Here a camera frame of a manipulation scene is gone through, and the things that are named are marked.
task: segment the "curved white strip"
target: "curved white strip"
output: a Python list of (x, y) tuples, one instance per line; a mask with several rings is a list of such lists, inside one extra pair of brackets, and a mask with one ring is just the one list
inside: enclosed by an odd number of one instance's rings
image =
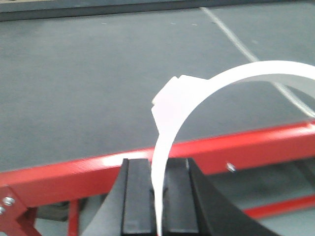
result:
[[(296, 75), (315, 80), (315, 67), (292, 61), (259, 61), (227, 70), (210, 80), (182, 75), (173, 77), (153, 100), (152, 113), (157, 124), (159, 137), (155, 146), (152, 160), (152, 184), (155, 191), (155, 208), (157, 217), (157, 234), (162, 236), (162, 188), (167, 158), (174, 139), (190, 113), (208, 96), (219, 89), (246, 78), (285, 74)], [(253, 80), (268, 81), (268, 79), (252, 78)], [(303, 80), (303, 84), (295, 80), (284, 80), (283, 77), (273, 78), (279, 82), (295, 87), (306, 94), (315, 97), (312, 80)]]

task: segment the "bolt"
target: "bolt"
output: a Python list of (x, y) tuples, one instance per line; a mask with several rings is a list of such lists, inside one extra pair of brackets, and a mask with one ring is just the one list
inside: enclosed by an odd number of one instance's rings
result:
[(234, 166), (232, 163), (229, 163), (229, 162), (228, 162), (228, 163), (226, 164), (226, 168), (227, 168), (228, 171), (230, 171), (230, 172), (232, 172), (232, 173), (233, 173), (233, 172), (236, 172), (236, 168), (235, 168), (235, 166)]
[(5, 208), (0, 206), (0, 215), (2, 215), (5, 212)]
[(15, 203), (15, 200), (14, 198), (11, 198), (11, 197), (5, 197), (3, 198), (3, 203), (6, 205), (6, 206), (12, 206), (14, 203)]

